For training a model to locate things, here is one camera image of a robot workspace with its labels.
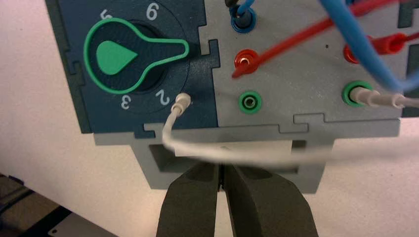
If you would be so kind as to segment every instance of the white table surface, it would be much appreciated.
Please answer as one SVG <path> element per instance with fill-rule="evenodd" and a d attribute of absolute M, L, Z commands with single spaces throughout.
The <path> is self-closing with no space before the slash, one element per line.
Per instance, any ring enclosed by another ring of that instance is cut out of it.
<path fill-rule="evenodd" d="M 419 120 L 403 119 L 401 136 Z M 339 147 L 395 139 L 341 140 Z M 151 190 L 130 146 L 81 134 L 42 0 L 0 0 L 0 172 L 123 237 L 155 236 L 165 191 Z M 328 164 L 305 195 L 322 237 L 419 236 L 419 158 Z M 231 227 L 219 193 L 216 236 Z"/>

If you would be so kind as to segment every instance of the white cable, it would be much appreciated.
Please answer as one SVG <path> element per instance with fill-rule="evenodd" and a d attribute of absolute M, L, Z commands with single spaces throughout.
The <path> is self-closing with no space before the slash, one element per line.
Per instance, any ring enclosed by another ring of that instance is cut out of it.
<path fill-rule="evenodd" d="M 189 95 L 182 93 L 176 98 L 171 113 L 163 127 L 163 145 L 179 153 L 188 153 L 195 159 L 212 163 L 232 163 L 237 165 L 251 165 L 264 168 L 275 168 L 288 165 L 326 162 L 328 160 L 356 160 L 366 158 L 400 158 L 419 152 L 417 139 L 405 142 L 375 145 L 361 144 L 356 149 L 340 149 L 331 151 L 330 147 L 297 151 L 290 154 L 278 153 L 272 149 L 240 149 L 229 150 L 212 143 L 190 143 L 172 138 L 171 131 L 176 118 L 190 105 Z"/>
<path fill-rule="evenodd" d="M 381 95 L 376 90 L 369 90 L 360 86 L 352 89 L 349 97 L 356 103 L 372 107 L 390 106 L 397 109 L 404 107 L 419 108 L 419 99 L 406 98 L 402 94 Z"/>

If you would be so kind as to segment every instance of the printed number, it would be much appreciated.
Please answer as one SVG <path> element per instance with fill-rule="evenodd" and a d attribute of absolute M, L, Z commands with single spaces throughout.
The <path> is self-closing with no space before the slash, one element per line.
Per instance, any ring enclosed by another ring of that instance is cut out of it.
<path fill-rule="evenodd" d="M 124 110 L 129 109 L 129 103 L 130 102 L 131 102 L 131 97 L 129 95 L 124 95 L 122 97 L 121 108 L 123 108 Z"/>
<path fill-rule="evenodd" d="M 109 18 L 112 18 L 112 16 L 111 15 L 109 15 L 109 14 L 107 14 L 107 15 L 105 15 L 106 14 L 106 12 L 108 12 L 108 10 L 103 10 L 102 11 L 102 13 L 100 14 L 100 18 L 102 18 L 102 20 L 103 19 L 109 19 Z"/>
<path fill-rule="evenodd" d="M 159 10 L 159 5 L 155 2 L 150 3 L 147 8 L 147 19 L 154 21 L 157 18 L 157 10 Z"/>
<path fill-rule="evenodd" d="M 170 102 L 170 98 L 166 97 L 166 100 L 164 99 L 165 97 L 165 90 L 161 89 L 159 90 L 159 92 L 156 93 L 156 97 L 160 96 L 160 104 L 161 105 L 167 105 Z"/>

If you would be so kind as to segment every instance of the number 3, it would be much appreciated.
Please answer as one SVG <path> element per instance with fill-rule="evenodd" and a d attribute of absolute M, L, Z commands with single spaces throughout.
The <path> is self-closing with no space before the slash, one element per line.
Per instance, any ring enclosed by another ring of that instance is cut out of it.
<path fill-rule="evenodd" d="M 124 110 L 129 109 L 129 103 L 130 102 L 131 102 L 131 97 L 129 95 L 124 95 L 122 97 L 121 108 L 123 108 Z"/>
<path fill-rule="evenodd" d="M 157 18 L 157 10 L 159 10 L 159 5 L 155 2 L 150 3 L 147 8 L 147 19 L 154 21 Z"/>

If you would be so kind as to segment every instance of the green banana socket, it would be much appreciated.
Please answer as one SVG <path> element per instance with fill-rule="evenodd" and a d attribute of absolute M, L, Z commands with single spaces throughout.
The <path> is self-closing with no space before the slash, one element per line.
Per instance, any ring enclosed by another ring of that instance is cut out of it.
<path fill-rule="evenodd" d="M 256 91 L 246 91 L 239 97 L 239 108 L 245 114 L 255 114 L 262 107 L 262 98 Z"/>

